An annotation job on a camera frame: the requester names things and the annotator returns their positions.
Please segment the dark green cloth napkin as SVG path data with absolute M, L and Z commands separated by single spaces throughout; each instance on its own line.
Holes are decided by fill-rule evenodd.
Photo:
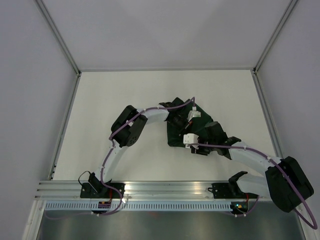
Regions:
M 181 115 L 183 118 L 188 119 L 188 113 L 194 106 L 194 103 L 191 101 L 189 104 L 180 107 L 178 109 L 169 110 L 170 113 L 176 113 Z M 206 138 L 208 135 L 205 131 L 205 125 L 207 123 L 213 122 L 212 117 L 207 114 L 202 108 L 200 108 L 197 104 L 195 105 L 197 110 L 201 112 L 201 117 L 193 118 L 192 119 L 192 126 L 186 132 L 177 132 L 175 129 L 172 129 L 169 126 L 169 116 L 166 119 L 166 132 L 167 132 L 167 144 L 170 147 L 180 147 L 185 148 L 183 144 L 183 136 L 185 134 L 196 134 L 199 137 Z

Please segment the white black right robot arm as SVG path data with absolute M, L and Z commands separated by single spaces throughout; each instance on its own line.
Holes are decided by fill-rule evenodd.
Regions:
M 206 135 L 195 133 L 183 136 L 183 143 L 193 154 L 220 156 L 241 163 L 256 171 L 255 176 L 240 171 L 228 180 L 228 192 L 235 198 L 254 194 L 270 198 L 283 212 L 289 213 L 314 194 L 314 189 L 297 160 L 291 156 L 280 158 L 267 155 L 248 146 L 244 141 L 227 136 L 217 122 L 207 123 Z

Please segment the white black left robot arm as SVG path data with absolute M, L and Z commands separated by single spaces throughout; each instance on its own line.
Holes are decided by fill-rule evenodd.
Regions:
M 144 127 L 157 122 L 175 124 L 179 130 L 187 129 L 197 110 L 195 99 L 175 105 L 172 102 L 162 102 L 157 106 L 137 109 L 128 105 L 111 126 L 109 140 L 111 146 L 101 166 L 90 174 L 88 182 L 91 191 L 98 198 L 104 198 L 109 193 L 111 174 L 116 168 L 122 154 L 139 139 Z

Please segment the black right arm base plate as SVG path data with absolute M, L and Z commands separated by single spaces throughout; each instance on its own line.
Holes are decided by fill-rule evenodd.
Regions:
M 244 193 L 238 187 L 232 187 L 228 182 L 214 182 L 208 190 L 213 194 L 214 199 L 256 199 L 258 196 L 253 193 Z

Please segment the aluminium right side rail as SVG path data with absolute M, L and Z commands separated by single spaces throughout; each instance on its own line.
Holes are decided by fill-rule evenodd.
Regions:
M 256 89 L 256 93 L 260 102 L 260 106 L 262 108 L 262 112 L 264 115 L 264 119 L 266 122 L 266 126 L 268 129 L 268 133 L 271 139 L 272 147 L 274 149 L 275 155 L 281 159 L 285 159 L 287 156 L 283 153 L 283 149 L 281 146 L 281 141 L 279 138 L 279 134 L 272 116 L 272 112 L 270 106 L 267 102 L 267 98 L 263 89 L 263 85 L 258 77 L 256 69 L 253 68 L 250 70 L 253 83 Z

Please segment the aluminium front rail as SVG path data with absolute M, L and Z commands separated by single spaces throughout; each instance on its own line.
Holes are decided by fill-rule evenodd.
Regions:
M 120 191 L 125 200 L 132 201 L 245 201 L 246 195 L 234 197 L 225 194 L 222 189 L 212 189 L 212 185 L 227 184 L 226 181 L 124 181 Z M 40 181 L 36 187 L 36 200 L 85 200 L 96 194 L 92 193 L 87 183 L 79 184 L 70 180 Z

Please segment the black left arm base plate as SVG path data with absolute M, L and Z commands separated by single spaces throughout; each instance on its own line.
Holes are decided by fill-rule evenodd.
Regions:
M 121 182 L 110 182 L 110 187 L 117 189 L 121 195 L 125 192 L 125 184 Z M 82 184 L 80 191 L 81 199 L 120 199 L 120 194 L 110 187 L 102 185 L 100 190 L 94 189 L 90 183 L 86 182 Z

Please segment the aluminium right frame post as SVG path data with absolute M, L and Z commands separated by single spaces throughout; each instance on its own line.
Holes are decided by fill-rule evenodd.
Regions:
M 273 45 L 275 44 L 276 40 L 280 36 L 282 30 L 284 29 L 286 23 L 288 22 L 289 18 L 291 17 L 291 14 L 295 10 L 297 4 L 299 3 L 299 0 L 290 0 L 287 7 L 285 8 L 280 20 L 278 21 L 275 29 L 273 30 L 270 38 L 267 41 L 267 44 L 265 45 L 262 53 L 260 54 L 256 64 L 252 68 L 252 74 L 256 75 L 260 68 L 262 67 L 266 57 L 268 56 L 270 50 L 272 49 Z

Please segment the aluminium frame post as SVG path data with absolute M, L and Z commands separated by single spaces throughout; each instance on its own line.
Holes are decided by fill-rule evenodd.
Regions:
M 66 42 L 64 41 L 63 36 L 61 35 L 50 11 L 48 10 L 48 8 L 45 4 L 45 2 L 43 0 L 34 0 L 33 2 L 35 3 L 36 7 L 40 11 L 42 17 L 44 18 L 47 26 L 49 27 L 51 33 L 53 34 L 53 37 L 55 38 L 60 49 L 62 50 L 62 53 L 63 53 L 64 57 L 66 58 L 67 62 L 69 63 L 69 65 L 71 66 L 71 68 L 73 69 L 75 74 L 77 76 L 79 76 L 81 74 L 81 70 L 79 69 L 78 65 L 76 64 L 76 61 L 74 60 Z
M 268 56 L 270 50 L 272 49 L 273 45 L 275 44 L 276 40 L 280 36 L 282 30 L 284 29 L 286 23 L 288 22 L 289 18 L 291 17 L 291 14 L 295 10 L 297 4 L 299 3 L 299 0 L 290 0 L 287 7 L 285 8 L 280 20 L 278 21 L 275 29 L 273 30 L 270 38 L 267 41 L 267 44 L 265 45 L 262 53 L 260 54 L 256 64 L 252 68 L 252 74 L 256 75 L 260 68 L 262 67 L 266 57 Z

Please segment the aluminium left frame post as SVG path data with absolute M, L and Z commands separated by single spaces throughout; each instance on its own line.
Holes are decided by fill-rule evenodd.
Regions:
M 81 74 L 81 70 L 79 69 L 78 65 L 76 64 L 76 61 L 74 60 L 66 42 L 64 41 L 63 36 L 61 35 L 50 11 L 48 10 L 48 8 L 45 4 L 45 2 L 43 0 L 34 0 L 33 2 L 35 3 L 36 7 L 40 11 L 42 17 L 44 18 L 47 26 L 49 27 L 51 33 L 53 34 L 53 37 L 55 38 L 60 49 L 62 50 L 62 53 L 63 53 L 64 57 L 66 58 L 67 62 L 69 63 L 69 65 L 71 66 L 71 68 L 73 69 L 75 74 L 77 76 L 79 76 Z

